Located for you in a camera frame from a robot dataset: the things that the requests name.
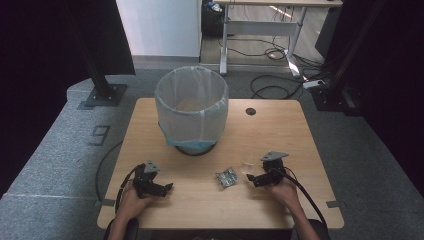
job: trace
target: black cable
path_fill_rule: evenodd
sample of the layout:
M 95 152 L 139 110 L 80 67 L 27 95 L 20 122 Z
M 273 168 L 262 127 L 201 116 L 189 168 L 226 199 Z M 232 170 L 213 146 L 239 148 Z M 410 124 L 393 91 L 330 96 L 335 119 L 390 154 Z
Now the black cable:
M 264 78 L 264 77 L 278 78 L 278 79 L 282 79 L 282 80 L 296 82 L 296 83 L 299 83 L 299 84 L 296 86 L 295 90 L 291 93 L 287 89 L 285 89 L 281 86 L 277 86 L 277 85 L 270 85 L 270 86 L 260 88 L 259 90 L 255 90 L 254 87 L 253 87 L 254 82 L 257 81 L 258 79 L 261 79 L 261 78 Z M 254 78 L 252 81 L 250 81 L 250 90 L 252 90 L 252 92 L 253 92 L 253 95 L 252 95 L 251 98 L 253 99 L 255 96 L 257 96 L 257 97 L 262 98 L 262 99 L 267 99 L 266 97 L 260 95 L 259 93 L 266 90 L 266 89 L 277 88 L 277 89 L 283 90 L 286 93 L 286 95 L 284 97 L 281 97 L 281 98 L 278 98 L 278 99 L 289 99 L 299 90 L 299 88 L 302 85 L 303 85 L 303 81 L 296 81 L 295 79 L 291 79 L 291 78 L 278 77 L 278 76 L 273 76 L 273 75 L 261 75 L 261 76 Z
M 101 202 L 102 198 L 100 197 L 100 191 L 99 191 L 99 172 L 100 172 L 100 168 L 102 167 L 103 162 L 105 161 L 106 157 L 113 151 L 115 150 L 115 148 L 117 148 L 119 145 L 122 144 L 123 141 L 120 141 L 118 144 L 116 144 L 114 147 L 112 147 L 102 158 L 102 160 L 99 163 L 99 166 L 97 167 L 97 171 L 96 171 L 96 178 L 94 180 L 94 184 L 95 184 L 95 188 L 96 188 L 96 194 L 97 194 L 97 199 Z
M 271 170 L 273 170 L 273 171 L 279 173 L 281 176 L 289 179 L 291 182 L 293 182 L 300 189 L 300 191 L 302 191 L 303 195 L 305 195 L 305 197 L 308 199 L 309 203 L 314 208 L 315 212 L 318 214 L 319 218 L 321 219 L 322 224 L 325 226 L 326 229 L 328 229 L 327 222 L 325 221 L 324 216 L 322 215 L 321 211 L 319 210 L 319 208 L 315 204 L 314 200 L 312 200 L 311 196 L 309 196 L 309 193 L 302 186 L 302 184 L 300 184 L 296 179 L 292 178 L 290 175 L 283 173 L 276 168 L 271 168 Z
M 115 213 L 118 212 L 118 208 L 119 208 L 119 204 L 121 203 L 121 197 L 122 197 L 122 193 L 124 192 L 125 186 L 127 185 L 127 182 L 129 181 L 131 175 L 135 172 L 135 170 L 139 167 L 140 165 L 136 166 L 133 170 L 131 170 L 130 173 L 128 173 L 128 175 L 125 177 L 124 181 L 122 182 L 119 191 L 118 191 L 118 195 L 116 196 L 116 201 L 115 201 Z

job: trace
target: trash bin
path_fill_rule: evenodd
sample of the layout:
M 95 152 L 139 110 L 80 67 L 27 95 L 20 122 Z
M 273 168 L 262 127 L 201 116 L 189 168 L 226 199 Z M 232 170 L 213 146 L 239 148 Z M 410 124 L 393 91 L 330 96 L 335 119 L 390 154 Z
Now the trash bin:
M 175 69 L 157 84 L 155 100 L 168 145 L 193 156 L 212 150 L 228 114 L 228 86 L 219 74 L 199 66 Z

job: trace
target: black curtain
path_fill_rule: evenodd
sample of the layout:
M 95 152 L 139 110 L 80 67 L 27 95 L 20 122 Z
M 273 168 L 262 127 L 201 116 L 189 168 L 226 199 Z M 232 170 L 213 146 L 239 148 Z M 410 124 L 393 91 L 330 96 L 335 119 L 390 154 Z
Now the black curtain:
M 363 11 L 368 14 L 369 9 L 362 6 L 371 8 L 377 1 L 349 0 L 343 6 L 330 58 L 343 52 L 365 24 Z M 424 4 L 414 0 L 383 2 L 341 82 L 359 91 L 364 118 L 424 196 Z
M 101 72 L 135 74 L 114 0 L 1 1 L 1 193 L 50 129 L 66 90 L 90 78 L 64 7 Z

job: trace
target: wooden table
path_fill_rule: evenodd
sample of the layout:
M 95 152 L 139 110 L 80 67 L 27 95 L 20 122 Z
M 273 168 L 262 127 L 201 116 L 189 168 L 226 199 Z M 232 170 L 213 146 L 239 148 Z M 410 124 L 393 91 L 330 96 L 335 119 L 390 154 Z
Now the wooden table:
M 290 45 L 285 50 L 286 59 L 294 77 L 300 77 L 293 52 L 296 47 L 300 30 L 303 26 L 306 10 L 308 7 L 341 7 L 341 0 L 215 0 L 215 3 L 226 5 L 224 31 L 222 36 L 221 60 L 219 72 L 221 75 L 227 73 L 227 35 L 262 35 L 262 36 L 288 36 Z M 257 22 L 257 21 L 235 21 L 228 18 L 230 5 L 255 5 L 255 6 L 290 6 L 302 7 L 297 22 Z
M 247 108 L 256 115 L 246 114 Z M 254 188 L 240 171 L 241 161 L 259 161 L 269 150 L 287 152 L 284 165 L 296 174 L 320 208 L 329 228 L 344 224 L 300 104 L 292 100 L 230 99 L 226 127 L 216 147 L 203 156 L 183 155 L 166 145 L 153 98 L 139 99 L 134 109 L 106 199 L 115 199 L 120 184 L 136 165 L 153 160 L 160 168 L 155 183 L 174 187 L 140 217 L 147 229 L 290 229 L 288 210 L 263 188 Z M 254 175 L 261 174 L 260 164 Z M 223 189 L 216 172 L 233 167 L 235 185 Z M 299 192 L 309 218 L 319 219 Z M 106 228 L 114 207 L 103 206 L 98 225 Z

